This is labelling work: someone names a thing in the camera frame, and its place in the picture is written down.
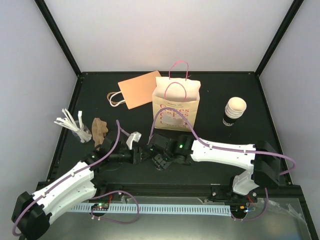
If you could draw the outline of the brown pulp cup carriers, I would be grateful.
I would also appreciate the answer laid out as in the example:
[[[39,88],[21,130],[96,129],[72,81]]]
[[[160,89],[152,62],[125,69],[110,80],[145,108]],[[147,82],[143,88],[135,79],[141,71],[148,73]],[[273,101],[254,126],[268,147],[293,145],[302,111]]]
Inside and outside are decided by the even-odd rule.
[[[107,123],[100,118],[96,117],[93,119],[91,132],[94,146],[97,147],[104,142],[104,139],[108,133]]]

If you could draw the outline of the cream cakes paper bag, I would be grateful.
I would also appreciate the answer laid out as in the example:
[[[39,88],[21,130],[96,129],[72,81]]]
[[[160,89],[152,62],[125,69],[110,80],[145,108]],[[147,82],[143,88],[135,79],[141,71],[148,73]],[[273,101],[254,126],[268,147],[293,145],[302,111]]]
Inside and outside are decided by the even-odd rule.
[[[189,64],[184,77],[156,77],[152,93],[153,127],[162,130],[190,132],[200,103],[201,82],[189,79]]]

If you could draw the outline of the stack of paper cups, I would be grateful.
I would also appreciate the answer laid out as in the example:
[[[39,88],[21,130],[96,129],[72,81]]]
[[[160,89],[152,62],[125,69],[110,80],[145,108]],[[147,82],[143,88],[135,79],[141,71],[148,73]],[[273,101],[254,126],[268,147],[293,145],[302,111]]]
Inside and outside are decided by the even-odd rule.
[[[222,122],[225,126],[231,127],[244,114],[247,109],[247,103],[240,97],[232,97],[228,100]]]

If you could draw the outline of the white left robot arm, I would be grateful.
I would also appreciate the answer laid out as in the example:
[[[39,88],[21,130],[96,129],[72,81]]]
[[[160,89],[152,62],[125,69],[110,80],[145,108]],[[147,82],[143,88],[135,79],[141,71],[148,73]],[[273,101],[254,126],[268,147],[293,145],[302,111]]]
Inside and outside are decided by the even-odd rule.
[[[112,131],[101,145],[51,184],[32,194],[21,193],[11,217],[13,235],[37,240],[72,207],[93,198],[103,199],[108,192],[103,174],[116,171],[124,163],[143,161],[141,148],[134,146],[141,136],[137,131]]]

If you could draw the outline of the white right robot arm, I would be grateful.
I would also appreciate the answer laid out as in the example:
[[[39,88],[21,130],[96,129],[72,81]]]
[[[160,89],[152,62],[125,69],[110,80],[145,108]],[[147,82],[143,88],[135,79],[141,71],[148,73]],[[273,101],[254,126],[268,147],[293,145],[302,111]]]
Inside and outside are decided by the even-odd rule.
[[[281,160],[268,142],[258,144],[227,144],[212,142],[190,135],[178,139],[154,134],[148,141],[148,152],[159,170],[172,163],[186,164],[208,162],[241,168],[243,171],[231,178],[228,198],[240,201],[258,187],[275,189],[280,185]]]

